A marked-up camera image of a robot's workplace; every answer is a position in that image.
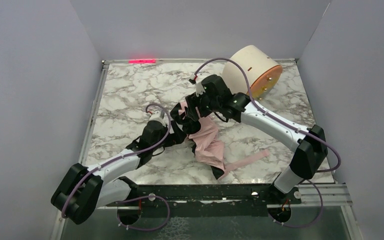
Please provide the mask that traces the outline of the pink folding umbrella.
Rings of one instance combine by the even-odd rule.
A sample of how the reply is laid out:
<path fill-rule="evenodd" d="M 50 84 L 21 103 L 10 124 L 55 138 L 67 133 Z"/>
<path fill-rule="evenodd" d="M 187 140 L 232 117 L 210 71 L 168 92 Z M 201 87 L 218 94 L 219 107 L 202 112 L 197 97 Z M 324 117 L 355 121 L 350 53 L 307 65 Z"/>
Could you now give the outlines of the pink folding umbrella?
<path fill-rule="evenodd" d="M 188 105 L 185 101 L 177 103 L 170 111 L 170 117 L 180 130 L 180 141 L 193 141 L 192 152 L 195 159 L 211 167 L 216 180 L 229 172 L 250 165 L 270 155 L 267 149 L 249 155 L 233 163 L 225 163 L 225 144 L 218 139 L 219 127 L 209 117 L 199 117 L 197 121 L 187 117 Z"/>

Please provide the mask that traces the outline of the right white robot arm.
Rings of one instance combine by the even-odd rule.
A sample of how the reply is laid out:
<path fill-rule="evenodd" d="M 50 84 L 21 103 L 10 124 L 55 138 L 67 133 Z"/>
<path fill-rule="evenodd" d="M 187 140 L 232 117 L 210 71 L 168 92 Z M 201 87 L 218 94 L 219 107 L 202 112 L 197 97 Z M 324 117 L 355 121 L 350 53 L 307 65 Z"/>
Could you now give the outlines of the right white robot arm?
<path fill-rule="evenodd" d="M 222 115 L 222 120 L 254 127 L 292 151 L 289 166 L 271 184 L 272 190 L 281 195 L 312 179 L 328 154 L 323 143 L 326 140 L 323 128 L 316 124 L 309 128 L 289 121 L 252 101 L 243 92 L 232 93 L 218 75 L 210 75 L 197 83 L 195 92 L 186 96 L 185 101 L 186 116 L 193 121 L 210 114 Z"/>

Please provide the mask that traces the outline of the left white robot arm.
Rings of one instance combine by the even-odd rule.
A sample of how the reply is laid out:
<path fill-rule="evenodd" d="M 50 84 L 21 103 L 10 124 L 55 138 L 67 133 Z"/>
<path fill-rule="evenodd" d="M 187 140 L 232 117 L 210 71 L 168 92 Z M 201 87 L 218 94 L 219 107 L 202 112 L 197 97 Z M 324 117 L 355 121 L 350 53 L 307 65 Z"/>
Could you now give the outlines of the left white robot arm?
<path fill-rule="evenodd" d="M 174 120 L 166 125 L 160 120 L 149 120 L 142 134 L 117 155 L 97 164 L 72 165 L 51 197 L 51 204 L 61 211 L 63 218 L 79 225 L 99 207 L 127 199 L 131 181 L 120 177 L 145 165 L 155 151 L 181 144 L 186 133 Z"/>

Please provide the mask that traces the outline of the beige cylindrical umbrella stand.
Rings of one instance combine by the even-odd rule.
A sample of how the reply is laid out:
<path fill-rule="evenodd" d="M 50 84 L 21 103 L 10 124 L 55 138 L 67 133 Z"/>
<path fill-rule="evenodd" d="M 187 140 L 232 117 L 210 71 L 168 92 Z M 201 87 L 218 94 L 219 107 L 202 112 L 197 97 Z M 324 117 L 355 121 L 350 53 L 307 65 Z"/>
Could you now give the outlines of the beige cylindrical umbrella stand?
<path fill-rule="evenodd" d="M 246 73 L 252 97 L 257 99 L 265 95 L 279 80 L 283 67 L 266 55 L 255 45 L 238 50 L 230 59 Z M 245 77 L 237 66 L 226 62 L 221 74 L 232 94 L 248 93 Z"/>

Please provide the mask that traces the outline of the pink tape marker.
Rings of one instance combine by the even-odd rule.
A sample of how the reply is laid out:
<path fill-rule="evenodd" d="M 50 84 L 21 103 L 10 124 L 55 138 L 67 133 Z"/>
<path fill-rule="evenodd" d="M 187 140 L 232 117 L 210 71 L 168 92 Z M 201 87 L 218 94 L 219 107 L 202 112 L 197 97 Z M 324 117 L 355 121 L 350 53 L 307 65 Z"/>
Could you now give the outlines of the pink tape marker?
<path fill-rule="evenodd" d="M 156 59 L 131 59 L 128 61 L 129 64 L 155 64 Z"/>

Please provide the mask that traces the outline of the aluminium table frame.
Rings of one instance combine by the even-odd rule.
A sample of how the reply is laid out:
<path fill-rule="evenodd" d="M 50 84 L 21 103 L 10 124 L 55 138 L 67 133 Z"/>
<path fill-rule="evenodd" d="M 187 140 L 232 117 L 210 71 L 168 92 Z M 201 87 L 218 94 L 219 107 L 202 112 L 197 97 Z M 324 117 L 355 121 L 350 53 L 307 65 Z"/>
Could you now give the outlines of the aluminium table frame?
<path fill-rule="evenodd" d="M 186 104 L 154 112 L 142 134 L 119 154 L 99 164 L 70 167 L 51 198 L 64 219 L 79 225 L 96 209 L 111 206 L 119 224 L 133 229 L 142 215 L 156 218 L 166 207 L 168 217 L 270 217 L 288 227 L 293 207 L 353 204 L 345 185 L 312 182 L 332 150 L 320 126 L 307 127 L 268 110 L 254 100 L 249 87 L 233 93 L 219 75 L 199 79 L 194 74 L 190 82 L 195 92 Z M 203 130 L 211 114 L 274 137 L 294 153 L 289 166 L 269 184 L 137 185 L 125 176 L 146 164 L 155 150 L 181 144 Z"/>

